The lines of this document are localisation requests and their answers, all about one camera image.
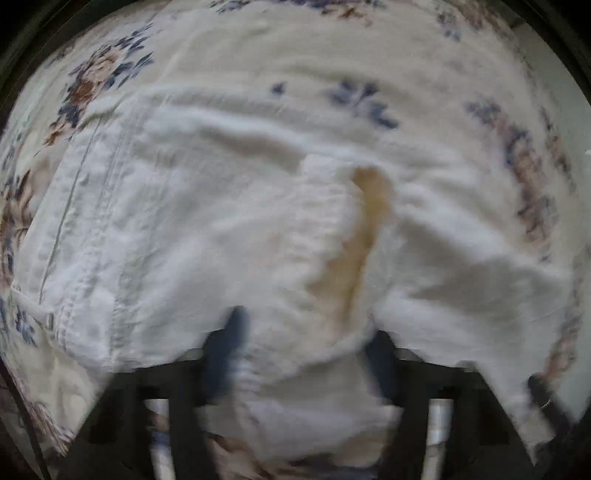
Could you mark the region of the white pants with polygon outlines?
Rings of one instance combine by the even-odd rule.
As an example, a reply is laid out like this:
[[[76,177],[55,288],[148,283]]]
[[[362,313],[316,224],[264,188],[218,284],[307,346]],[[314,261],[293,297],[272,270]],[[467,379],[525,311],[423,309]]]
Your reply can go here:
[[[356,358],[375,326],[474,361],[515,415],[550,363],[585,237],[514,111],[478,100],[406,135],[341,109],[176,85],[93,101],[21,156],[10,299],[27,395],[67,446],[109,375],[199,348],[233,305],[245,347],[211,429],[262,459],[380,443]]]

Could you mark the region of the black power adapter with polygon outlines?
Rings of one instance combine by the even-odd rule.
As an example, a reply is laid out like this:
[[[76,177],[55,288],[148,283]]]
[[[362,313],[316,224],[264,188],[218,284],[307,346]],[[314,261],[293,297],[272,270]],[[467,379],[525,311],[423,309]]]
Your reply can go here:
[[[554,437],[564,439],[568,436],[574,426],[574,420],[542,376],[531,375],[527,380],[527,387],[533,405],[542,414]]]

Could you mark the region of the floral fleece blanket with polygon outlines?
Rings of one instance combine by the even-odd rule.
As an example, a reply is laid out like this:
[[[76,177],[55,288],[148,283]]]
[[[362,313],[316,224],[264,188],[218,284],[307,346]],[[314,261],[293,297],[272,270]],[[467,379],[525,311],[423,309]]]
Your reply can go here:
[[[527,380],[540,374],[554,392],[576,358],[586,317],[590,245],[581,170],[562,142],[550,93],[530,66],[507,22],[484,1],[147,1],[123,8],[53,50],[18,93],[1,129],[1,365],[7,396],[34,443],[57,452],[43,462],[44,476],[59,471],[90,410],[67,446],[60,446],[27,395],[22,352],[36,352],[31,324],[16,316],[10,299],[19,231],[10,210],[21,156],[32,156],[81,123],[88,106],[108,94],[141,87],[176,85],[217,96],[269,98],[304,111],[341,109],[367,125],[384,119],[389,131],[406,135],[459,120],[459,109],[484,100],[514,111],[519,127],[534,132],[540,154],[568,182],[580,204],[585,244],[575,261],[569,306],[550,348],[550,363],[525,379],[525,408],[515,415],[501,402],[485,370],[474,361],[445,365],[407,348],[381,326],[356,350],[379,398],[392,408],[380,443],[355,440],[335,452],[293,459],[262,459],[242,438],[215,433],[208,411],[228,399],[249,330],[233,357],[229,385],[211,405],[197,409],[217,479],[380,479],[378,469],[402,410],[386,400],[370,371],[365,347],[387,332],[399,356],[478,371],[510,417],[534,465],[534,477],[576,478],[590,440],[582,425],[564,439],[554,437],[533,405]],[[148,400],[153,479],[177,479],[169,445],[168,402]],[[452,402],[430,402],[426,460],[420,479],[440,479]]]

